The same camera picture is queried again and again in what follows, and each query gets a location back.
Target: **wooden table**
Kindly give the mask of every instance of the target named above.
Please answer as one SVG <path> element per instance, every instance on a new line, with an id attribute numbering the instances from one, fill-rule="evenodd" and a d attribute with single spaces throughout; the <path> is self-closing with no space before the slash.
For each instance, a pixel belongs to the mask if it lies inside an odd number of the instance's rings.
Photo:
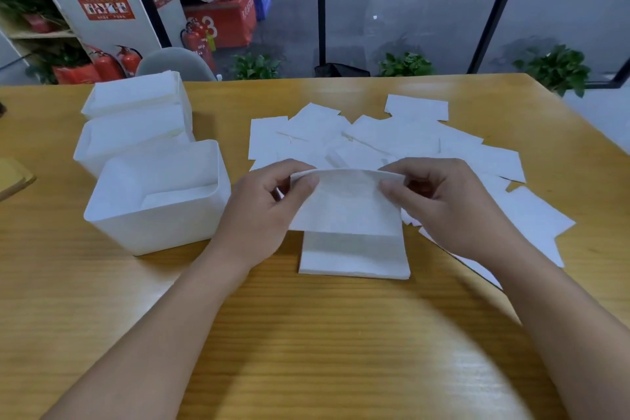
<path id="1" fill-rule="evenodd" d="M 385 117 L 388 93 L 451 102 L 456 128 L 518 150 L 528 186 L 577 221 L 569 272 L 630 322 L 630 160 L 521 74 L 189 83 L 197 139 L 232 182 L 249 120 L 308 102 Z M 0 418 L 40 416 L 171 285 L 196 243 L 139 259 L 83 220 L 95 180 L 72 160 L 90 87 L 0 89 L 2 155 L 38 176 L 0 203 Z M 405 228 L 411 280 L 298 275 L 290 232 L 225 303 L 184 419 L 537 419 L 563 406 L 502 292 Z"/>

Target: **empty white container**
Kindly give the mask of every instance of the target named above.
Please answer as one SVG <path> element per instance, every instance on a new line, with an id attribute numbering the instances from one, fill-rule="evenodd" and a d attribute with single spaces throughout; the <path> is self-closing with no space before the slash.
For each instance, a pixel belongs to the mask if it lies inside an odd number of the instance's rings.
<path id="1" fill-rule="evenodd" d="M 182 105 L 160 104 L 94 118 L 85 125 L 74 160 L 95 177 L 110 158 L 147 145 L 182 145 L 195 140 Z"/>
<path id="2" fill-rule="evenodd" d="M 83 217 L 135 256 L 212 237 L 231 193 L 206 139 L 107 161 Z"/>
<path id="3" fill-rule="evenodd" d="M 125 110 L 162 104 L 181 105 L 186 129 L 193 131 L 192 108 L 179 72 L 168 71 L 95 83 L 81 113 L 91 120 Z"/>

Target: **green plant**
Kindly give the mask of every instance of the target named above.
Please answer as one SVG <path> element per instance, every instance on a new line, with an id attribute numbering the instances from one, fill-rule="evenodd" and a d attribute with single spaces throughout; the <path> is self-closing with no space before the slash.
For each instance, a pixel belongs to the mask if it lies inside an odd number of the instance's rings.
<path id="1" fill-rule="evenodd" d="M 584 96 L 590 68 L 582 65 L 582 52 L 571 50 L 566 45 L 556 45 L 545 56 L 539 56 L 536 48 L 529 48 L 527 51 L 534 55 L 530 61 L 515 60 L 512 65 L 561 97 L 566 90 L 573 90 L 580 98 Z"/>
<path id="2" fill-rule="evenodd" d="M 47 0 L 0 0 L 0 8 L 16 21 L 22 20 L 25 14 L 37 13 L 50 22 L 66 26 L 57 7 Z"/>
<path id="3" fill-rule="evenodd" d="M 56 50 L 38 51 L 33 56 L 37 60 L 27 68 L 27 74 L 36 76 L 40 83 L 45 85 L 57 85 L 59 83 L 52 70 L 54 66 L 74 68 L 91 63 L 90 57 L 81 48 L 68 43 L 64 43 Z"/>
<path id="4" fill-rule="evenodd" d="M 279 60 L 271 60 L 268 55 L 258 55 L 254 57 L 251 53 L 244 56 L 234 55 L 236 62 L 232 71 L 236 80 L 266 80 L 268 78 L 279 78 Z"/>
<path id="5" fill-rule="evenodd" d="M 434 72 L 431 62 L 417 53 L 405 52 L 401 58 L 387 53 L 379 62 L 379 76 L 419 76 L 431 75 Z"/>

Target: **dark floor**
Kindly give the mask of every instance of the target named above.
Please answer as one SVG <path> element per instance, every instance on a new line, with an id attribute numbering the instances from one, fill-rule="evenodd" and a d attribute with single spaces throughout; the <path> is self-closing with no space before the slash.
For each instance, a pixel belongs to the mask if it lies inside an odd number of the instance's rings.
<path id="1" fill-rule="evenodd" d="M 377 73 L 386 52 L 424 54 L 440 74 L 465 73 L 494 0 L 326 0 L 327 61 Z M 592 80 L 605 80 L 630 56 L 630 0 L 509 0 L 481 72 L 506 72 L 524 50 L 555 43 L 582 50 Z M 282 60 L 283 77 L 318 65 L 317 0 L 272 0 L 247 48 L 219 50 L 230 79 L 232 55 L 251 51 Z"/>

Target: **red flower pot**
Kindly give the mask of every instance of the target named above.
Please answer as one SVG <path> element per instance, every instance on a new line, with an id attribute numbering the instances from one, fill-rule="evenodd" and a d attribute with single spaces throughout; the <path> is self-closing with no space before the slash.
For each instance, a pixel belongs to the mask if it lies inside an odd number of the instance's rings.
<path id="1" fill-rule="evenodd" d="M 54 66 L 52 67 L 52 72 L 57 77 L 59 85 L 79 85 L 81 83 L 101 82 L 101 77 L 96 71 L 96 67 L 91 63 L 74 68 Z"/>
<path id="2" fill-rule="evenodd" d="M 59 26 L 55 22 L 46 20 L 38 13 L 25 13 L 23 17 L 27 19 L 33 32 L 37 32 L 38 34 L 47 34 L 59 29 Z"/>

